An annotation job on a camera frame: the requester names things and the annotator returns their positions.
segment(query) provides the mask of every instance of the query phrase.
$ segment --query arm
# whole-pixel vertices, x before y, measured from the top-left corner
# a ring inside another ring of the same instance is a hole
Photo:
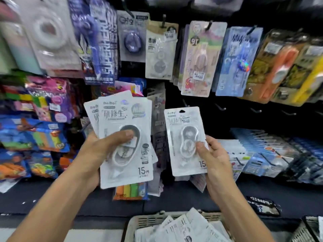
[[[207,136],[204,143],[197,143],[197,151],[206,162],[207,189],[212,200],[220,207],[225,223],[237,242],[275,242],[270,231],[248,204],[232,175],[229,155],[216,139]]]
[[[63,242],[83,202],[99,184],[98,169],[133,132],[97,139],[92,132],[70,167],[54,181],[7,242]]]

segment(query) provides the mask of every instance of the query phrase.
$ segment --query purple correction tape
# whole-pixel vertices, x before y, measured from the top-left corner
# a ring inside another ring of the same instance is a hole
[[[124,46],[131,53],[137,53],[142,48],[142,40],[137,31],[130,31],[124,38]]]
[[[100,70],[100,57],[99,57],[99,45],[98,45],[98,25],[90,15],[80,15],[79,22],[77,24],[81,34],[87,38],[90,43],[92,51],[92,64],[94,67],[94,72],[97,78],[101,77]]]

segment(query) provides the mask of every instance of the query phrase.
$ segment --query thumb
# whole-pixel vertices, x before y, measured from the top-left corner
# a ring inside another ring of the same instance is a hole
[[[199,156],[205,160],[206,166],[211,167],[212,162],[215,160],[211,152],[205,147],[203,142],[196,143],[196,150]]]
[[[132,130],[125,130],[115,132],[103,139],[100,139],[97,143],[100,149],[104,149],[107,153],[119,146],[120,144],[130,141],[134,136]]]

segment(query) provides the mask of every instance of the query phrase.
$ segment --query cartoon character illustration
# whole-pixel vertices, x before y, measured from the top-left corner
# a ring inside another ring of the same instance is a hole
[[[193,90],[193,88],[194,88],[193,79],[190,77],[190,78],[186,79],[185,89]]]
[[[41,121],[52,121],[49,114],[49,107],[35,107],[38,119]]]

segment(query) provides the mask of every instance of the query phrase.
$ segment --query hand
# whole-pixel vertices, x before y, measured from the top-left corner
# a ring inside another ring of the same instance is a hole
[[[103,161],[117,146],[130,141],[133,135],[132,130],[125,130],[115,132],[106,138],[98,139],[94,131],[92,131],[66,172],[73,172],[78,178],[85,179],[89,191],[93,191],[99,184],[98,170]]]
[[[197,142],[196,149],[207,166],[206,185],[211,198],[218,204],[218,197],[228,185],[235,185],[233,180],[232,165],[227,151],[215,138],[206,136],[208,150],[204,143]]]

